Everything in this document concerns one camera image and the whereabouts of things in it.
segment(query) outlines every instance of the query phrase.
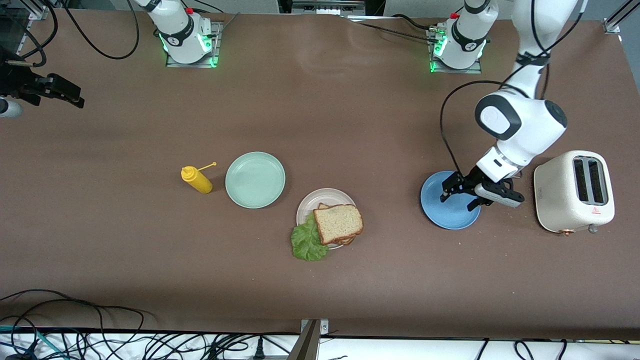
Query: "lettuce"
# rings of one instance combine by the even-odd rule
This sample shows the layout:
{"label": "lettuce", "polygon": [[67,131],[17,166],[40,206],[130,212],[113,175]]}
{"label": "lettuce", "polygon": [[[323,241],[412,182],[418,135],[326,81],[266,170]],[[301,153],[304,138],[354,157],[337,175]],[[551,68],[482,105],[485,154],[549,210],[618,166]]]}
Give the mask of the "lettuce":
{"label": "lettuce", "polygon": [[293,228],[291,245],[293,256],[305,261],[318,261],[329,252],[329,248],[320,242],[320,234],[313,213],[309,214],[304,224]]}

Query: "table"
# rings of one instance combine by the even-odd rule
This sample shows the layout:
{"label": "table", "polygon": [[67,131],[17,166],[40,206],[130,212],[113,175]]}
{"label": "table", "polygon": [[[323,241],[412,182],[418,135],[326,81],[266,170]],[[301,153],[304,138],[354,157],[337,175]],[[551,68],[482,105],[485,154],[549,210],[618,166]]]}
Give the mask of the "table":
{"label": "table", "polygon": [[[103,51],[130,49],[130,13],[74,13]],[[165,68],[142,13],[140,46],[122,61],[99,56],[58,17],[38,72],[81,86],[86,106],[45,99],[3,121],[2,294],[52,288],[138,307],[154,314],[148,329],[298,331],[301,318],[329,318],[338,334],[361,336],[637,336],[640,99],[618,37],[599,23],[581,22],[553,51],[547,97],[569,126],[516,182],[526,203],[483,208],[472,227],[446,231],[419,206],[423,181],[453,168],[440,105],[462,83],[509,74],[510,22],[496,22],[473,76],[432,74],[420,40],[335,16],[239,15],[217,69]],[[376,24],[419,35],[403,20]],[[36,36],[50,27],[36,24]],[[468,87],[445,112],[463,169],[493,143],[472,118],[493,89]],[[597,235],[565,238],[537,223],[531,176],[574,149],[607,160],[617,214]],[[250,151],[273,154],[287,172],[282,196],[260,210],[224,191],[226,168]],[[212,161],[211,194],[180,179],[181,167]],[[306,263],[289,236],[300,200],[323,187],[350,194],[365,230]],[[42,313],[44,325],[97,326],[77,307]]]}

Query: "mustard bottle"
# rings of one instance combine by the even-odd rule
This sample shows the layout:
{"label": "mustard bottle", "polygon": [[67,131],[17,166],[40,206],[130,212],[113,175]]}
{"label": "mustard bottle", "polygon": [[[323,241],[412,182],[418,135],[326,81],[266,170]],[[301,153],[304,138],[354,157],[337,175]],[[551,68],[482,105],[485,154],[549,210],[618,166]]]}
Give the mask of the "mustard bottle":
{"label": "mustard bottle", "polygon": [[193,186],[194,189],[201,193],[210,193],[211,190],[213,190],[213,184],[200,171],[216,165],[216,163],[212,163],[203,168],[183,167],[180,172],[182,180],[185,180],[187,184]]}

